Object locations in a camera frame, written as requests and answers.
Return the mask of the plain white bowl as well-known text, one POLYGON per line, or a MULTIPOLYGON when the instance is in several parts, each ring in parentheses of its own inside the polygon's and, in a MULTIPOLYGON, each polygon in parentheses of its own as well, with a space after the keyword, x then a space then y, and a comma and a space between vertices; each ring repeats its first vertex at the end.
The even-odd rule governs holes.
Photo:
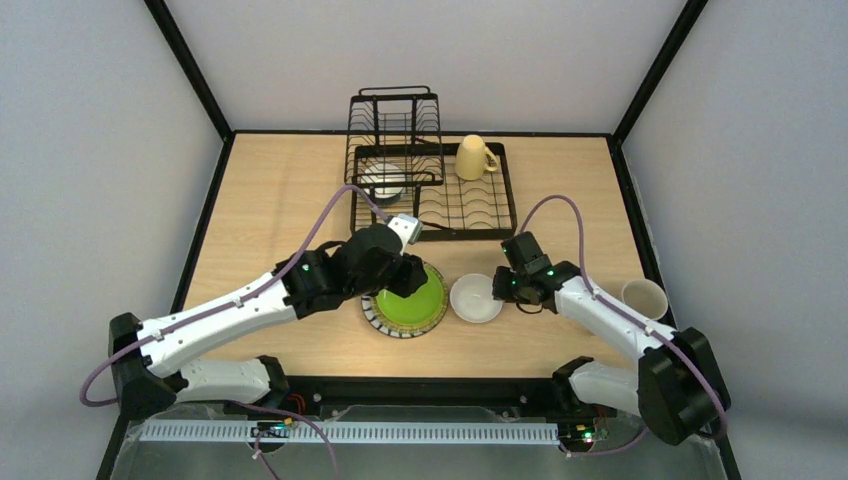
POLYGON ((504 305, 493 296, 493 279, 480 273, 460 277, 451 287, 449 302, 459 318, 473 324, 494 320, 504 305))

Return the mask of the teal patterned white bowl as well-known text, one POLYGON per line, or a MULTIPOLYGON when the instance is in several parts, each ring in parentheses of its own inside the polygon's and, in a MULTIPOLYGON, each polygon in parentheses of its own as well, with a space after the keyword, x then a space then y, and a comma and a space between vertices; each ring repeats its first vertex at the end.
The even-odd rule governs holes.
POLYGON ((405 191, 403 183, 406 175, 396 165, 389 163, 378 163, 367 167, 359 178, 372 197, 374 202, 380 206, 387 206, 398 202, 405 191))

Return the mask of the yellow mug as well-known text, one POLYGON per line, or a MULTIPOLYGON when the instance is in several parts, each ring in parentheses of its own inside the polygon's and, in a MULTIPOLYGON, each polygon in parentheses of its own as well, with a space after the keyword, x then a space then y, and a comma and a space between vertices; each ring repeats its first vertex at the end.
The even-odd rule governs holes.
POLYGON ((454 164, 455 173, 460 179, 475 181, 487 173, 497 171, 499 167, 499 158, 479 135, 467 135, 460 142, 454 164))

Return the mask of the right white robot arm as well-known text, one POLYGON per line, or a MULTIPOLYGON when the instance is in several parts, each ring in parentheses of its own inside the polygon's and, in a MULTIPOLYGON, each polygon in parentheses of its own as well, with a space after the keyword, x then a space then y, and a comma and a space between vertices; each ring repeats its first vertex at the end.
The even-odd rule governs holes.
POLYGON ((727 430, 730 397, 711 345, 695 328, 677 330, 611 297, 577 265, 551 262, 530 232, 501 244, 493 296, 539 306, 578 322, 631 362, 628 369, 579 357, 554 374, 566 397, 642 419, 648 430, 678 445, 706 428, 727 430))

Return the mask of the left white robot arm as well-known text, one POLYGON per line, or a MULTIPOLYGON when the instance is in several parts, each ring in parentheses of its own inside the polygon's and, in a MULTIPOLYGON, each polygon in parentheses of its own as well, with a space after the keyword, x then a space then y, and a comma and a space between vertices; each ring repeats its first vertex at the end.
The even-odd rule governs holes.
POLYGON ((347 241, 298 252, 246 286, 192 309, 144 321, 131 313, 113 318, 111 371, 121 414, 143 420, 176 403, 207 401, 276 407, 290 390, 276 358, 235 362, 206 360, 204 354, 367 294, 412 295, 427 281, 422 260, 405 251, 420 230, 417 219, 394 216, 347 241))

